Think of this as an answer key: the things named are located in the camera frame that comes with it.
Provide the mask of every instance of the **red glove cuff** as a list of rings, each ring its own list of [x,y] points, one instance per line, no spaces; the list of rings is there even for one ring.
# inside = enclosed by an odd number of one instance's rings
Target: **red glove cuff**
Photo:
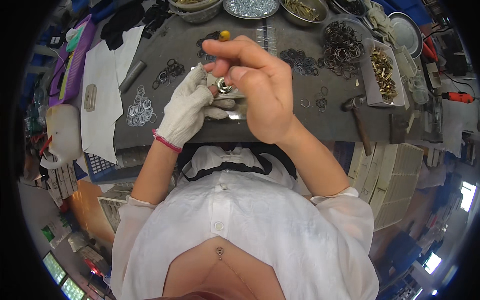
[[[155,129],[152,129],[152,132],[153,132],[153,137],[163,143],[165,146],[167,146],[168,148],[172,149],[173,151],[177,152],[177,153],[181,153],[182,151],[182,148],[179,148],[173,144],[170,144],[168,141],[166,141],[163,137],[159,136],[157,133],[156,133],[156,130]]]

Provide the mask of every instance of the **workbench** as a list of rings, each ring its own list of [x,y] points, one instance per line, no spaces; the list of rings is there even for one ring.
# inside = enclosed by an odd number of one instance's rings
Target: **workbench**
[[[257,28],[270,26],[275,29],[276,49],[280,51],[289,48],[302,49],[306,56],[315,59],[322,57],[322,47],[319,40],[320,25],[303,28],[289,23],[283,15],[275,15],[262,20],[243,20],[231,16],[222,11],[207,23],[194,25],[183,21],[178,16],[172,16],[165,21],[161,28],[150,39],[142,38],[133,58],[132,66],[142,60],[146,63],[146,69],[138,76],[126,93],[122,93],[122,105],[124,114],[117,120],[115,126],[114,144],[117,150],[136,146],[151,145],[153,142],[152,129],[157,128],[163,118],[163,108],[170,101],[175,88],[185,77],[191,67],[197,63],[207,63],[205,58],[197,57],[200,48],[196,46],[197,40],[204,38],[208,33],[217,30],[229,30],[232,38],[246,35],[256,40]],[[159,72],[167,66],[171,58],[183,64],[187,71],[179,76],[169,86],[160,85],[156,90],[152,88],[152,82]],[[293,74],[294,113],[302,124],[319,140],[329,141],[360,141],[357,127],[352,112],[343,112],[340,109],[342,102],[347,99],[365,93],[361,70],[357,76],[346,80],[338,77],[327,68],[319,69],[319,76],[302,76]],[[157,119],[154,123],[147,123],[141,127],[127,125],[126,113],[128,106],[133,104],[137,93],[137,87],[145,87],[145,96],[152,101],[154,113]],[[320,92],[322,86],[328,88],[326,95],[327,107],[325,112],[320,112],[315,106],[314,95]],[[389,114],[401,114],[408,120],[413,109],[411,95],[407,91],[410,108],[374,108],[366,103],[360,108],[366,131],[371,141],[389,139]],[[304,108],[300,100],[310,100],[309,108]],[[419,120],[415,120],[408,139],[420,140],[422,128]],[[190,143],[206,142],[257,142],[258,140],[248,129],[246,120],[206,120],[200,132]]]

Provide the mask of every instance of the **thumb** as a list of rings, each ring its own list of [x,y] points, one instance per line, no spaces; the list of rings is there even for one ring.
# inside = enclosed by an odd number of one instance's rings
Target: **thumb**
[[[233,66],[228,73],[232,83],[247,97],[249,107],[254,111],[269,111],[271,105],[279,102],[275,98],[270,78],[264,72]]]

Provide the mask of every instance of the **right hand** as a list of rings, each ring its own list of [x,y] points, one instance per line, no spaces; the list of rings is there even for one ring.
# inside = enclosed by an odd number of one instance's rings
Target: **right hand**
[[[290,66],[246,36],[226,42],[208,39],[202,49],[217,56],[212,75],[224,76],[226,84],[234,84],[247,97],[253,135],[267,144],[283,141],[295,120]]]

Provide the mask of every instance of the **light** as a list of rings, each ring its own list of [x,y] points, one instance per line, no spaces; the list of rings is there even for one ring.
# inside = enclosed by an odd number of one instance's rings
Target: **light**
[[[435,253],[432,253],[429,259],[425,262],[425,270],[427,270],[428,274],[433,273],[440,262],[442,262],[442,259]]]
[[[470,206],[472,205],[473,201],[473,196],[475,195],[475,190],[477,189],[476,186],[473,184],[470,184],[466,181],[462,182],[462,189],[460,192],[463,194],[463,199],[462,203],[460,204],[460,207],[465,210],[469,211]]]
[[[417,294],[415,295],[415,297],[413,297],[412,300],[415,300],[415,299],[420,295],[420,293],[421,293],[422,291],[423,291],[423,289],[421,288],[421,289],[417,292]]]

